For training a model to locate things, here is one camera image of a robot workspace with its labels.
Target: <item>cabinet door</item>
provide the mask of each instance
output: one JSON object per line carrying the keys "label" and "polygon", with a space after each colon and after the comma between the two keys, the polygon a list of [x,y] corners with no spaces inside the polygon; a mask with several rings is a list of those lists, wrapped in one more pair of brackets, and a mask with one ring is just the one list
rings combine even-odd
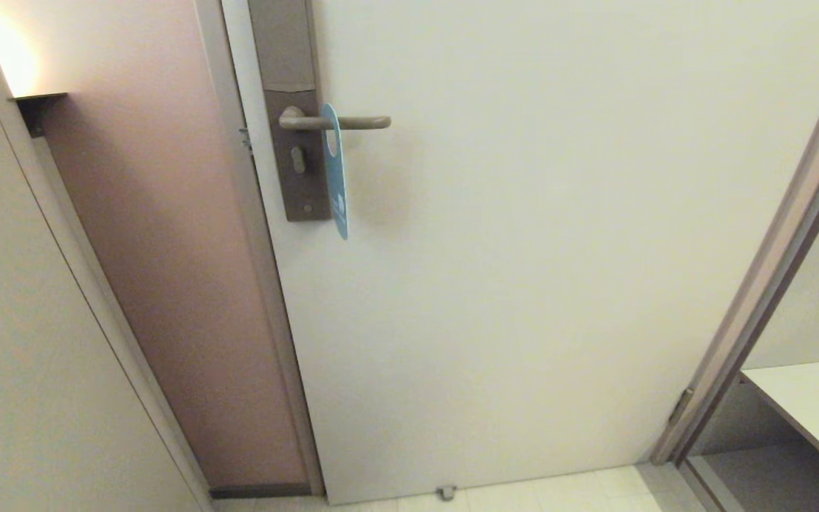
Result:
{"label": "cabinet door", "polygon": [[0,509],[199,509],[1,125]]}

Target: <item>door handle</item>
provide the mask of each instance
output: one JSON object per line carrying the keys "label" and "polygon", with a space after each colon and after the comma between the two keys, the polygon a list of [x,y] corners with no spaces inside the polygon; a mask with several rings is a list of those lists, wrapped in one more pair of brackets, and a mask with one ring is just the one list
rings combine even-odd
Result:
{"label": "door handle", "polygon": [[[390,117],[338,117],[341,129],[386,129],[390,126]],[[312,131],[334,129],[334,124],[327,117],[308,117],[299,107],[289,106],[283,110],[279,119],[282,129]]]}

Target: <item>white door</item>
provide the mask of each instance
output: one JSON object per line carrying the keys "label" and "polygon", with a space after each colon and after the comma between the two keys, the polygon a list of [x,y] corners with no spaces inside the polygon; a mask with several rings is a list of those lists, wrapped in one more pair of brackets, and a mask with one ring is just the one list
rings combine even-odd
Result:
{"label": "white door", "polygon": [[0,510],[200,510],[1,125]]}
{"label": "white door", "polygon": [[815,126],[819,2],[314,2],[325,101],[393,117],[348,242],[287,222],[225,7],[331,501],[646,457]]}

